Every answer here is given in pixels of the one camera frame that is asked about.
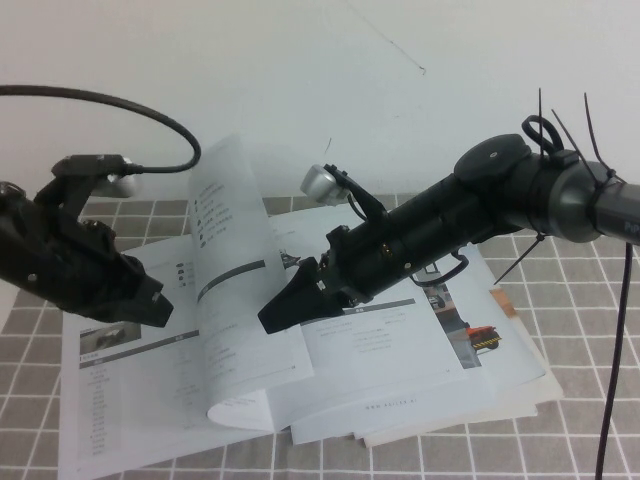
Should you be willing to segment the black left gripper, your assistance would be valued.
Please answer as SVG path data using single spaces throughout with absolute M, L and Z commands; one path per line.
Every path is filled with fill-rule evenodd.
M 60 208 L 25 201 L 19 207 L 35 292 L 65 311 L 98 321 L 164 328 L 174 310 L 163 284 L 135 257 L 115 248 L 106 224 L 80 222 Z

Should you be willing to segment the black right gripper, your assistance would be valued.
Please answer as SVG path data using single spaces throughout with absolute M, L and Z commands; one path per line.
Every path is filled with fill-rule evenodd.
M 343 307 L 370 302 L 412 272 L 418 234 L 417 222 L 390 214 L 334 228 L 319 264 L 314 257 L 300 260 L 291 281 L 259 311 L 265 332 L 341 316 Z

